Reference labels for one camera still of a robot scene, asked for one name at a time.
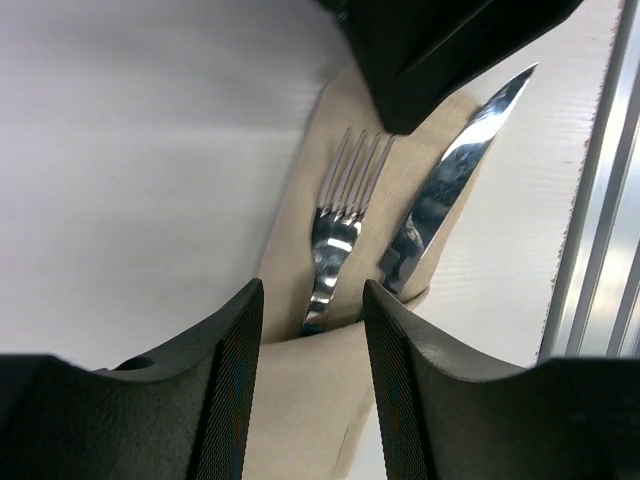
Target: cloth napkin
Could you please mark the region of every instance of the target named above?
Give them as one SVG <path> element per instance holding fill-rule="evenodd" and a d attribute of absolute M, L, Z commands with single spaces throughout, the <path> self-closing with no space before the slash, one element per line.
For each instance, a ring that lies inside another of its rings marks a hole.
<path fill-rule="evenodd" d="M 356 66 L 323 92 L 260 267 L 263 345 L 245 480 L 333 480 L 348 475 L 374 402 L 364 325 L 355 323 L 364 281 L 380 277 L 377 263 L 419 187 L 476 109 L 473 99 L 456 93 L 413 134 L 396 138 L 360 237 L 338 277 L 326 317 L 329 331 L 298 338 L 313 286 L 310 231 L 324 176 L 347 127 L 353 141 L 361 130 L 383 131 Z M 425 298 L 472 184 L 473 178 L 402 292 L 400 300 L 407 308 Z"/>

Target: fork tine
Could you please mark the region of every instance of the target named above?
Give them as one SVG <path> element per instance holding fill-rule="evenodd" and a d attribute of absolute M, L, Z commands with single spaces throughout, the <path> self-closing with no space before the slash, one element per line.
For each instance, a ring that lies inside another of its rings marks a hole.
<path fill-rule="evenodd" d="M 378 164 L 376 165 L 375 173 L 369 180 L 369 183 L 367 184 L 367 189 L 365 190 L 364 195 L 362 196 L 360 213 L 364 213 L 369 207 L 369 202 L 371 201 L 371 196 L 373 195 L 373 189 L 375 188 L 376 183 L 378 183 L 378 178 L 380 177 L 380 174 L 382 173 L 382 168 L 384 167 L 384 164 L 387 161 L 387 158 L 389 157 L 389 152 L 391 151 L 391 147 L 393 146 L 394 140 L 395 140 L 395 136 L 389 137 L 389 140 L 387 140 L 387 144 L 385 145 L 384 150 L 382 151 L 382 155 L 380 155 L 380 159 L 378 160 Z"/>
<path fill-rule="evenodd" d="M 369 166 L 371 165 L 371 160 L 373 159 L 373 155 L 376 153 L 376 149 L 378 148 L 378 143 L 380 143 L 380 134 L 377 133 L 373 138 L 373 142 L 367 151 L 367 156 L 365 161 L 360 167 L 358 171 L 358 176 L 353 182 L 349 192 L 349 198 L 347 199 L 347 205 L 345 210 L 345 215 L 350 215 L 356 210 L 356 203 L 358 201 L 358 197 L 360 196 L 360 192 L 362 191 L 362 185 L 364 184 L 364 176 L 369 170 Z"/>
<path fill-rule="evenodd" d="M 331 202 L 331 209 L 334 211 L 340 210 L 340 204 L 342 202 L 342 196 L 344 195 L 344 191 L 347 187 L 347 183 L 349 182 L 349 177 L 351 177 L 351 172 L 353 171 L 353 167 L 356 164 L 356 160 L 360 155 L 360 150 L 362 150 L 362 145 L 364 145 L 364 141 L 367 138 L 367 132 L 363 131 L 358 137 L 358 143 L 356 143 L 356 149 L 349 160 L 349 163 L 344 168 L 344 172 L 342 173 L 342 177 L 340 177 L 340 182 L 338 183 L 338 187 L 336 188 L 336 193 L 333 195 L 333 201 Z"/>
<path fill-rule="evenodd" d="M 324 183 L 322 184 L 322 190 L 320 190 L 320 195 L 318 196 L 318 207 L 319 208 L 327 208 L 327 200 L 329 196 L 329 191 L 331 190 L 331 184 L 333 183 L 333 178 L 336 176 L 336 171 L 338 170 L 338 165 L 340 164 L 340 160 L 344 155 L 344 151 L 347 148 L 347 144 L 349 143 L 349 137 L 351 136 L 351 129 L 347 128 L 342 136 L 342 140 L 340 141 L 340 146 L 338 150 L 336 150 L 336 154 L 331 161 L 331 166 L 327 171 L 327 175 L 325 176 Z"/>

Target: black plastic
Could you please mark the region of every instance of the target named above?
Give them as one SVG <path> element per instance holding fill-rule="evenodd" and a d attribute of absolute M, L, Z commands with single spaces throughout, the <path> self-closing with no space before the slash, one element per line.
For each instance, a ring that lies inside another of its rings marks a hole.
<path fill-rule="evenodd" d="M 640 361 L 523 370 L 368 281 L 364 318 L 391 480 L 640 478 Z"/>
<path fill-rule="evenodd" d="M 582 0 L 320 2 L 335 12 L 384 127 L 409 134 L 449 94 L 562 23 Z"/>
<path fill-rule="evenodd" d="M 0 356 L 0 479 L 238 480 L 262 283 L 115 370 Z"/>

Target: silver knife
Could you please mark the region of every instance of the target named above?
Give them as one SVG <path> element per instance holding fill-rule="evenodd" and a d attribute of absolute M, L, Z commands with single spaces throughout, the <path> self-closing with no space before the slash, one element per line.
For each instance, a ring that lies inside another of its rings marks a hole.
<path fill-rule="evenodd" d="M 536 66 L 511 79 L 478 110 L 427 177 L 379 264 L 382 286 L 392 294 L 402 292 Z"/>

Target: fork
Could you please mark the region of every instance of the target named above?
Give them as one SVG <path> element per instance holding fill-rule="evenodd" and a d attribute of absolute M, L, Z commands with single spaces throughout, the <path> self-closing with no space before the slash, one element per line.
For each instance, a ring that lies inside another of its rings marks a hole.
<path fill-rule="evenodd" d="M 352 174 L 368 137 L 368 133 L 363 131 L 358 137 L 348 163 L 336 179 L 350 136 L 351 129 L 348 128 L 331 162 L 318 197 L 311 229 L 311 249 L 315 262 L 313 293 L 302 324 L 303 336 L 323 331 L 323 325 L 318 321 L 318 317 L 329 309 L 338 281 L 338 273 L 360 235 L 362 221 L 369 207 L 373 189 L 394 141 L 394 137 L 391 136 L 375 167 L 371 167 L 381 139 L 381 134 L 376 134 L 365 153 L 362 166 L 352 181 Z"/>

